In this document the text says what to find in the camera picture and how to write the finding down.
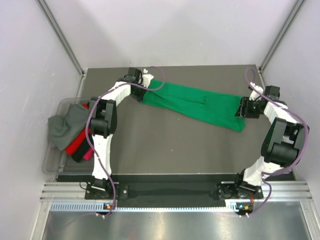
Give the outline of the green t shirt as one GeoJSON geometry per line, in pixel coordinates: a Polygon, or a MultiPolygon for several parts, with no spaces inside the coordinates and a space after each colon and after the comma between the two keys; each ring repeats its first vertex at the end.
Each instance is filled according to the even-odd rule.
{"type": "Polygon", "coordinates": [[[235,114],[241,103],[241,96],[213,92],[199,88],[152,80],[142,100],[145,105],[169,109],[189,118],[214,126],[241,132],[245,120],[235,114]]]}

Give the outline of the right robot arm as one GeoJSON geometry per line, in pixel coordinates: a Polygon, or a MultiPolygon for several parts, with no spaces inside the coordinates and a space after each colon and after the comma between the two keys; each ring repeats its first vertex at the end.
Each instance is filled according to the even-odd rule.
{"type": "Polygon", "coordinates": [[[257,119],[268,118],[270,128],[262,143],[260,157],[256,162],[237,174],[233,192],[239,198],[255,194],[263,181],[274,173],[289,169],[303,150],[306,133],[309,130],[280,100],[280,88],[262,88],[250,82],[249,97],[242,97],[236,117],[257,119]]]}

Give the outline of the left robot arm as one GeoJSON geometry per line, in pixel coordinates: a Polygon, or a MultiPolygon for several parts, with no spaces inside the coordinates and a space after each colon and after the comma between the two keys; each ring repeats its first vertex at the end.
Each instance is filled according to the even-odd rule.
{"type": "Polygon", "coordinates": [[[127,74],[118,79],[112,88],[102,97],[93,97],[89,105],[90,139],[93,140],[94,165],[92,180],[86,187],[86,199],[111,200],[114,187],[110,182],[112,174],[110,156],[111,141],[118,124],[117,106],[128,96],[136,101],[142,101],[153,75],[145,68],[139,70],[130,67],[127,74]]]}

